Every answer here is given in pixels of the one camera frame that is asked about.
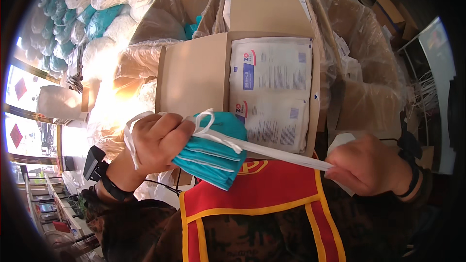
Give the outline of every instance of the fist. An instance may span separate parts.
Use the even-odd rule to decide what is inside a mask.
[[[195,125],[179,114],[152,114],[138,120],[131,133],[142,176],[172,170],[173,158],[183,150]]]
[[[334,165],[325,173],[326,178],[361,196],[387,191],[402,195],[412,179],[409,164],[373,135],[338,146],[325,161]]]

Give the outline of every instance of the barcode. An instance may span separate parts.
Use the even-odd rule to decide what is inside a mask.
[[[298,53],[298,62],[306,64],[306,53]]]
[[[290,119],[298,119],[299,108],[292,108],[290,111]]]

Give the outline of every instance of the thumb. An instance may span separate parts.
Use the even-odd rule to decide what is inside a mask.
[[[325,172],[325,178],[332,179],[341,183],[354,191],[357,195],[366,195],[368,187],[362,183],[356,176],[346,169],[340,167],[332,167]]]

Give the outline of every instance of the teal face mask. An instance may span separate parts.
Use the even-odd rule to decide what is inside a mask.
[[[209,129],[226,136],[247,140],[244,125],[231,113],[213,113],[214,120]],[[211,122],[207,115],[200,121],[199,128],[205,128]],[[246,151],[239,153],[224,144],[209,139],[193,137],[173,159],[173,163],[185,172],[194,175],[216,187],[228,190],[246,159]]]

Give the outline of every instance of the red vest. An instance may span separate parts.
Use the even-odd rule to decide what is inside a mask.
[[[346,260],[318,170],[279,160],[243,163],[228,191],[202,181],[182,192],[179,201],[183,262],[208,261],[203,217],[215,214],[261,215],[302,205],[305,205],[312,227],[319,261]]]

